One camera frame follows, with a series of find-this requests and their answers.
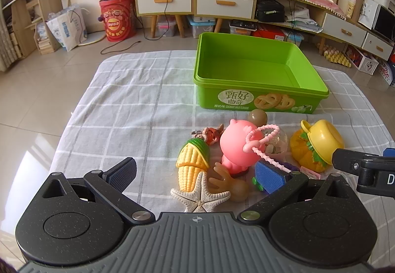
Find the pink pig toy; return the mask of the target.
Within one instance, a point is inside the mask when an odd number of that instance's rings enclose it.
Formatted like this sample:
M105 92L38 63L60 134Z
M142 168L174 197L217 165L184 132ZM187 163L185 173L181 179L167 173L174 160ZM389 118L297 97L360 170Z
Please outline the pink pig toy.
M247 120L231 119L229 126L220 138L220 148L223 153L221 164L227 168L233 177L239 177L248 172L260 157L255 152L245 152L246 136L257 126Z

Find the clear plastic ball toy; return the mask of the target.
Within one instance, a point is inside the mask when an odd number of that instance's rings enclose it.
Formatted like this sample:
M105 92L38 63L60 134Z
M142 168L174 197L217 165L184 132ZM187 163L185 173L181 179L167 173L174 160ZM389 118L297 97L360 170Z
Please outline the clear plastic ball toy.
M265 144L265 153L272 159L285 160L289 147L289 139L287 134L280 130L277 136L273 137Z

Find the orange pumpkin toy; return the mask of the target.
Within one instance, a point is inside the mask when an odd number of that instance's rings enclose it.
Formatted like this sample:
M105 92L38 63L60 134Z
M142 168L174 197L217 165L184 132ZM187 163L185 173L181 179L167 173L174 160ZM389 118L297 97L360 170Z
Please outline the orange pumpkin toy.
M296 131L289 140L291 154L300 166L315 173L326 171L330 164L326 163L315 151L307 133L302 129Z

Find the brown rubber hand toy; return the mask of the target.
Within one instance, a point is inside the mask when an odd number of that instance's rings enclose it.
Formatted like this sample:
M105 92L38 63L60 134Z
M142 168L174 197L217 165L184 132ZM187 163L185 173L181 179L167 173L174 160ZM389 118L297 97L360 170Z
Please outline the brown rubber hand toy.
M208 179L209 191L211 193L230 192L230 200L233 202L243 202L248 198L249 185L241 179L233 178L228 169L220 163L215 163L214 172L216 175Z

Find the yellow toy pot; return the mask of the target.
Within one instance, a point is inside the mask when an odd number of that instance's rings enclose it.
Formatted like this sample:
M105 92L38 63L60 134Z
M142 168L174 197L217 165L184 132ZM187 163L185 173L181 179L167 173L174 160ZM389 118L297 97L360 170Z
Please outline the yellow toy pot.
M334 152L345 147L343 138L336 127L329 121L321 119L312 125L306 120L301 120L301 128L307 134L308 141L317 155L326 164L332 165Z

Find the brown ball toy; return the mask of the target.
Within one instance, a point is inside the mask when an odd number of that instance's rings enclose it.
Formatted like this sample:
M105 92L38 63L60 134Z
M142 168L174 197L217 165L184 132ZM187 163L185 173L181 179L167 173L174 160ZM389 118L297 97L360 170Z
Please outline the brown ball toy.
M261 127L267 124L268 116L265 111L257 108L249 112L248 121L256 127Z

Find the beige starfish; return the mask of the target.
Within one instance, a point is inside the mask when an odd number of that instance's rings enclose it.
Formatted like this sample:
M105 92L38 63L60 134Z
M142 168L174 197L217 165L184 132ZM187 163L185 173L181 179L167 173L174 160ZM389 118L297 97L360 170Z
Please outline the beige starfish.
M191 192L171 189L171 195L185 206L185 213L211 213L215 208L229 200L229 191L211 193L207 184L207 173L201 172L197 176L196 185Z

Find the small brown figurine toy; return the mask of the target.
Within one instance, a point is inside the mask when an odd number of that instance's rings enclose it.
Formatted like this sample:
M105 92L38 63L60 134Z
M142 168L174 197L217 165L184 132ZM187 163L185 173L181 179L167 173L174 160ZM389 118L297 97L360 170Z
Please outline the small brown figurine toy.
M191 136L192 138L199 138L203 140L208 146L211 146L220 141L223 132L224 125L221 124L217 128L205 127L203 130L194 130L191 132Z

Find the grey checked cloth mat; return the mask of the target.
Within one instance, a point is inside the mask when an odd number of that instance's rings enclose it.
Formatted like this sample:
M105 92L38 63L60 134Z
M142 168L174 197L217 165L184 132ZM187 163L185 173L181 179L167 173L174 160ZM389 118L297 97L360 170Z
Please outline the grey checked cloth mat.
M199 106L195 60L194 51L122 54L104 60L66 125L51 171L77 178L133 157L137 176L126 195L155 214L182 212L184 206L171 196L171 189L178 187L176 160L183 144L194 130L247 117L245 112ZM394 146L378 113L349 76L328 68L317 72L329 97L310 115L271 112L270 123L292 135L303 119L325 119L350 150L380 155Z

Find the white red cardboard box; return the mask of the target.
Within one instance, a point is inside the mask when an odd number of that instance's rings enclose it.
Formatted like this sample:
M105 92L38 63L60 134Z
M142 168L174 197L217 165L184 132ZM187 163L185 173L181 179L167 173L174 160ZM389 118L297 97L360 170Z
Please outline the white red cardboard box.
M348 45L345 48L344 54L360 72L364 72L372 76L375 69L378 67L379 62L375 57L371 56L367 52L362 52L352 45Z

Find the egg carton tray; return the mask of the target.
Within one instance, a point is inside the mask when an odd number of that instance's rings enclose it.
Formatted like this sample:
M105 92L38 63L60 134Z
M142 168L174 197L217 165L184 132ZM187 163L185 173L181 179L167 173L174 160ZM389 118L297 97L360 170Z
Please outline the egg carton tray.
M337 63L347 68L352 67L352 63L347 58L347 56L343 52L340 52L336 47L325 44L322 55L327 61L331 63Z

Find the white microwave appliance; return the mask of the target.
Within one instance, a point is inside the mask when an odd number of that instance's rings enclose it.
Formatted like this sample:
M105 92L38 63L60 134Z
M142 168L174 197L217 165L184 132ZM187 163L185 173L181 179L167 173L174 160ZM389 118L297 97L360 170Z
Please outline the white microwave appliance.
M364 0L358 22L394 41L394 0Z

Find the low wooden tv cabinet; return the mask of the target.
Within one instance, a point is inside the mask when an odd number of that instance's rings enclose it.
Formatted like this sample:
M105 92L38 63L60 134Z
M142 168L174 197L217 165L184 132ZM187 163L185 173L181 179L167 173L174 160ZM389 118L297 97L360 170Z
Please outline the low wooden tv cabinet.
M322 28L319 34L323 38L351 44L383 60L390 58L394 43L385 40L378 33L369 30L360 23L352 22L347 17L346 20L343 20L325 9L299 1L296 2L309 8L310 18Z

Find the black bag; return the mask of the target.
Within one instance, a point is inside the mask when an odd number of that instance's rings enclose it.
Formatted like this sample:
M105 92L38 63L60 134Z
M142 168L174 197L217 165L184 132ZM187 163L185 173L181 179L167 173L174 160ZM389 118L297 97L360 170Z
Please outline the black bag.
M255 18L262 23L282 23L285 21L285 7L276 0L257 0Z

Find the clear plastic storage box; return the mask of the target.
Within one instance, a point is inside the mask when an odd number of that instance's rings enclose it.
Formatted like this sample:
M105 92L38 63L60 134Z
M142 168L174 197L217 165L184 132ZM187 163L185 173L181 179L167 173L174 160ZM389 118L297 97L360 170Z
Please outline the clear plastic storage box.
M215 21L194 21L191 15L187 16L189 25L192 27L192 36L198 39L202 33L213 32L216 26Z

